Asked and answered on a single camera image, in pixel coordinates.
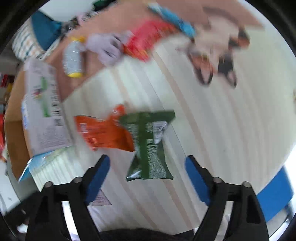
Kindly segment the open cardboard box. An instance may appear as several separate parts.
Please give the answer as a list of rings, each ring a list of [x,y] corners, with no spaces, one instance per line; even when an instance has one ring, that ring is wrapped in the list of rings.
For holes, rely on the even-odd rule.
[[[35,58],[25,61],[6,107],[4,131],[18,181],[25,178],[34,158],[72,145],[53,66]]]

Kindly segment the plaid and blue bedding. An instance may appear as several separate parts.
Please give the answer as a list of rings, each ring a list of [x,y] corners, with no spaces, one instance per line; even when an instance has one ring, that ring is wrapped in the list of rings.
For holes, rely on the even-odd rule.
[[[15,34],[12,51],[24,62],[30,57],[44,60],[57,48],[62,36],[62,22],[41,11],[33,13]]]

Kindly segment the blue chair seat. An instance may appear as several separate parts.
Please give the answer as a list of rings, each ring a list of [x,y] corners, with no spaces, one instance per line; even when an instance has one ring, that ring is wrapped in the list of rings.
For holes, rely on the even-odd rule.
[[[284,167],[258,194],[257,199],[265,221],[270,221],[284,209],[293,197],[293,190]]]

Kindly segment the green snack bag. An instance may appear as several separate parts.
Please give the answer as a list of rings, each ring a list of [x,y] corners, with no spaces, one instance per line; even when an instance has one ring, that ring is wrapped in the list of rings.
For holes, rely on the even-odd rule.
[[[131,135],[135,150],[127,181],[173,179],[166,164],[163,136],[174,118],[173,110],[130,113],[119,118],[119,124]]]

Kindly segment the orange snack bag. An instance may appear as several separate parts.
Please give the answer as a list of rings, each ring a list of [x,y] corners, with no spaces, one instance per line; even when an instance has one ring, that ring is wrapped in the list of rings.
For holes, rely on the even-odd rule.
[[[77,132],[93,151],[99,148],[110,148],[133,152],[131,134],[119,124],[119,118],[123,115],[125,115],[125,106],[119,104],[105,120],[77,115],[74,117],[74,122]]]

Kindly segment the long blue stick packet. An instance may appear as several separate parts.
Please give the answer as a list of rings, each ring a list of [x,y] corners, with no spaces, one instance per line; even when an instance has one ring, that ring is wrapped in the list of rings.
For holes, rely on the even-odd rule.
[[[158,3],[148,3],[147,7],[149,10],[158,14],[163,20],[173,24],[182,33],[184,33],[189,38],[194,38],[196,36],[196,30],[189,21],[183,20],[175,12],[170,9],[159,5]]]

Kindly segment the red snack packet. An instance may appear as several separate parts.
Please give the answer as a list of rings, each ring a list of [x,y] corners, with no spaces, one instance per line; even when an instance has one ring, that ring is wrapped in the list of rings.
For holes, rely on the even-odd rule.
[[[145,20],[132,30],[132,36],[123,44],[125,54],[140,61],[148,61],[149,53],[159,40],[178,32],[173,25],[163,20]]]

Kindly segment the silver yellow snack bag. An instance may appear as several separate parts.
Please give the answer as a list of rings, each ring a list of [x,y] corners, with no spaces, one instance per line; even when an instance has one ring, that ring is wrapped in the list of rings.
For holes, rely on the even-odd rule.
[[[85,37],[72,37],[63,51],[62,65],[64,73],[70,78],[81,78],[84,73],[83,53]]]

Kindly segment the purple sock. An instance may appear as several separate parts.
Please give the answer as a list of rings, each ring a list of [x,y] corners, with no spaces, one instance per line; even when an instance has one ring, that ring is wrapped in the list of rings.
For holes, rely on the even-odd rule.
[[[85,47],[98,55],[105,66],[116,64],[123,56],[124,45],[132,36],[131,31],[123,33],[95,33],[88,36]]]

